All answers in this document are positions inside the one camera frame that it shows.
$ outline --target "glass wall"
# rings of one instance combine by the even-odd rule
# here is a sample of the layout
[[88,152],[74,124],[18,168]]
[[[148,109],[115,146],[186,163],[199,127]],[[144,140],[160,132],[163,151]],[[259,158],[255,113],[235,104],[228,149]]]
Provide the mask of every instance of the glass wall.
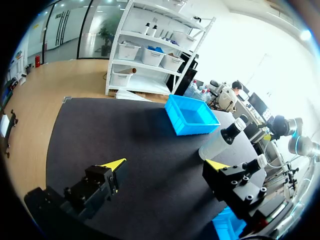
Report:
[[40,63],[42,63],[42,46],[44,43],[43,29],[46,27],[48,16],[50,14],[52,6],[48,6],[45,10],[40,12],[38,16],[33,20],[28,29],[28,64],[35,63],[35,56],[40,55]]
[[112,43],[127,6],[116,0],[93,0],[84,23],[79,58],[110,57]]
[[45,35],[45,63],[77,59],[81,27],[90,2],[62,0],[54,5]]
[[43,64],[109,59],[126,6],[125,0],[61,0],[49,5],[28,30],[28,64],[35,63],[36,55]]

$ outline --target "computer monitor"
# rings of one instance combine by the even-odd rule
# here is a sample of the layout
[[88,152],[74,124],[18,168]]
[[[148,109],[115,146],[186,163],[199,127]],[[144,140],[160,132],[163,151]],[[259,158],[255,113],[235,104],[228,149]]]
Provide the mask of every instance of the computer monitor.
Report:
[[241,85],[242,85],[242,90],[243,90],[246,94],[249,94],[250,91],[248,90],[248,88],[246,88],[246,86],[243,85],[242,83],[241,83]]
[[258,95],[255,92],[252,93],[252,95],[249,97],[248,102],[261,116],[268,108],[267,105],[260,99],[260,97],[258,97]]
[[243,91],[242,89],[239,91],[239,95],[238,95],[238,98],[241,100],[241,101],[245,101],[249,98],[249,95]]

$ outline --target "blue container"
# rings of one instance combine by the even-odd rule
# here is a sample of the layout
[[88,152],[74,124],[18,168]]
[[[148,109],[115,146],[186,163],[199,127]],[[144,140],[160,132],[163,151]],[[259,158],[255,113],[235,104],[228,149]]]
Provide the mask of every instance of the blue container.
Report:
[[220,122],[204,101],[170,95],[164,108],[178,136],[209,134],[220,126]]
[[228,206],[212,222],[220,240],[238,240],[246,226],[246,222],[239,220]]

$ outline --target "white storage basket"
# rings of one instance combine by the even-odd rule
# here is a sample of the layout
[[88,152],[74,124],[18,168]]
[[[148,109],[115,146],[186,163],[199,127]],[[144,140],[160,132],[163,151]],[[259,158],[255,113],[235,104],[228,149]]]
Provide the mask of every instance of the white storage basket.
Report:
[[118,86],[118,87],[126,87],[132,75],[133,73],[131,74],[116,73],[114,70],[112,70],[110,85]]
[[119,43],[119,59],[135,60],[138,50],[141,46]]
[[180,57],[174,57],[169,54],[165,55],[161,61],[161,65],[164,69],[168,69],[174,72],[177,72],[180,68],[181,64],[185,60],[181,59]]
[[165,55],[165,53],[153,51],[144,47],[141,60],[144,64],[159,67],[160,62]]
[[180,47],[187,50],[189,50],[196,42],[195,38],[181,31],[173,31],[172,40],[176,41]]

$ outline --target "plastic bottle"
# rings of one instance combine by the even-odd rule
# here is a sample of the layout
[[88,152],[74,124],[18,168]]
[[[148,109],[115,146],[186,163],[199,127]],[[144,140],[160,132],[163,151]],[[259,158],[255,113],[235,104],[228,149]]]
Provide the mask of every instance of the plastic bottle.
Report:
[[245,115],[238,117],[234,123],[227,128],[216,131],[212,138],[199,148],[199,156],[202,160],[211,160],[225,149],[229,148],[235,137],[246,128],[248,118]]
[[146,25],[144,26],[144,29],[142,31],[142,34],[143,35],[146,35],[148,30],[149,30],[149,27],[150,27],[150,22],[147,22]]
[[207,89],[206,93],[205,93],[205,102],[206,103],[210,102],[211,98],[212,98],[212,94],[211,94],[210,90]]
[[195,91],[198,89],[197,86],[197,81],[193,80],[193,82],[189,85],[189,87],[185,90],[183,96],[184,97],[188,97],[188,98],[192,98]]
[[154,25],[154,27],[151,30],[150,37],[154,37],[155,36],[156,31],[157,31],[157,27],[158,27],[157,25]]
[[198,88],[198,90],[200,90],[200,91],[202,91],[202,90],[206,90],[207,91],[207,86],[206,85],[202,85],[202,86],[200,86],[199,88]]
[[201,101],[205,101],[205,99],[206,99],[206,94],[205,93],[206,93],[206,91],[204,89],[202,91],[197,90],[197,91],[195,91],[195,93],[193,95],[193,98],[201,100]]

